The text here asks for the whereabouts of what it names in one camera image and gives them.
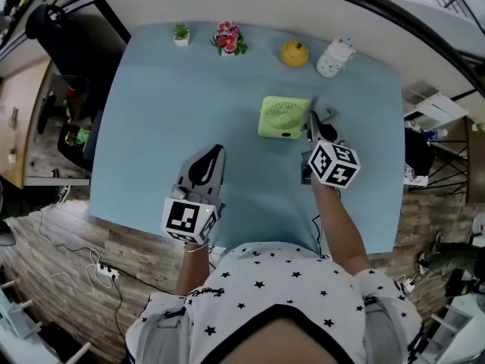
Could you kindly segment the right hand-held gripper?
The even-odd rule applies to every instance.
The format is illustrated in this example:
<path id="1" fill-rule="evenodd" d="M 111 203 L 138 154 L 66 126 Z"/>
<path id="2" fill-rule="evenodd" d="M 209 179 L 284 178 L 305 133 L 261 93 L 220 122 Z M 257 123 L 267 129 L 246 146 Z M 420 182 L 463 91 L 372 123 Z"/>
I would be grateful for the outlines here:
<path id="1" fill-rule="evenodd" d="M 340 113 L 324 109 L 322 124 L 308 113 L 307 139 L 310 149 L 302 153 L 301 184 L 309 185 L 314 175 L 320 184 L 346 189 L 361 169 L 357 152 L 345 145 Z"/>

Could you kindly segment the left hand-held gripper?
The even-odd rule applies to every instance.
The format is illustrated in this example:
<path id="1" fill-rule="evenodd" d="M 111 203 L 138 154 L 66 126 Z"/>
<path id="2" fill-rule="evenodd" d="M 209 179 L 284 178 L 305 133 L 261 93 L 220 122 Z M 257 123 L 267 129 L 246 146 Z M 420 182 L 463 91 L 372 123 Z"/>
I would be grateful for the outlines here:
<path id="1" fill-rule="evenodd" d="M 205 245 L 220 219 L 224 204 L 219 193 L 224 182 L 226 151 L 215 144 L 199 150 L 181 166 L 179 184 L 164 200 L 161 229 L 164 236 Z M 187 181 L 194 187 L 180 184 Z"/>

